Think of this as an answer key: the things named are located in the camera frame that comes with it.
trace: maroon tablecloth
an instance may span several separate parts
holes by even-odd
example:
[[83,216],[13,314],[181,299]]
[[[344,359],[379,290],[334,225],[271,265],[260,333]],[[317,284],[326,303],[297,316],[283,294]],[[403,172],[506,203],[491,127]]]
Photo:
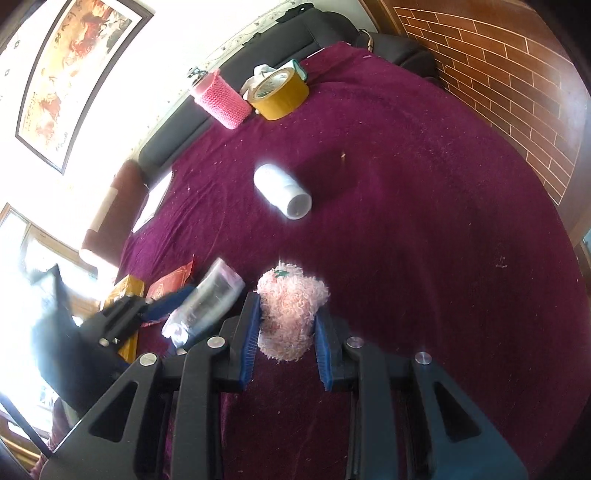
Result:
[[[253,288],[279,259],[297,263],[357,334],[430,352],[539,473],[591,391],[583,283],[540,181],[470,109],[406,70],[344,44],[304,65],[298,110],[214,125],[175,163],[120,275],[150,284],[193,254],[205,266],[221,256]],[[310,191],[304,219],[255,191],[269,161]],[[158,327],[140,344],[165,348]],[[289,364],[259,353],[249,390],[222,411],[228,480],[343,477],[348,398],[323,392],[314,352]]]

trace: pink plush teddy bear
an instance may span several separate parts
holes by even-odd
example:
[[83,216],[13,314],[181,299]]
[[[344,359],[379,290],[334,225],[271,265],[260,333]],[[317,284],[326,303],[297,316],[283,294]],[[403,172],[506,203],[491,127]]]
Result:
[[256,291],[261,296],[261,352],[277,360],[299,360],[312,345],[314,315],[328,300],[328,288],[305,277],[296,265],[279,262],[259,279]]

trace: white wall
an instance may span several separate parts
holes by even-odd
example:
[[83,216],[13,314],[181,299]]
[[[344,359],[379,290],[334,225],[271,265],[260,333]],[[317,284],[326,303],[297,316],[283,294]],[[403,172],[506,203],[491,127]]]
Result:
[[[115,63],[78,134],[66,174],[45,165],[15,137],[34,59],[64,0],[48,0],[0,56],[0,201],[79,248],[121,163],[186,90],[186,73],[280,0],[145,0],[154,12]],[[372,28],[357,0],[319,0],[358,28]],[[12,48],[20,40],[18,48]],[[4,77],[4,71],[10,70]]]
[[359,0],[311,0],[318,10],[337,12],[346,16],[357,28],[377,32]]

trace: picture frame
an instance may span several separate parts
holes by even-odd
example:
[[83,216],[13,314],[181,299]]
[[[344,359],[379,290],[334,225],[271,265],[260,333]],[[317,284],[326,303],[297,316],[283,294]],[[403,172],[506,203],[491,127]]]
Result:
[[67,0],[27,80],[16,137],[62,175],[107,75],[152,13],[134,0]]

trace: roll of tape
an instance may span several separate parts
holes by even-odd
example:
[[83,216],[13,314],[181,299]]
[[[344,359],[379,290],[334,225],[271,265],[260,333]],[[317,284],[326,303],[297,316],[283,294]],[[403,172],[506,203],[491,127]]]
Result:
[[310,90],[294,69],[273,72],[248,92],[248,103],[267,120],[278,120],[292,113]]

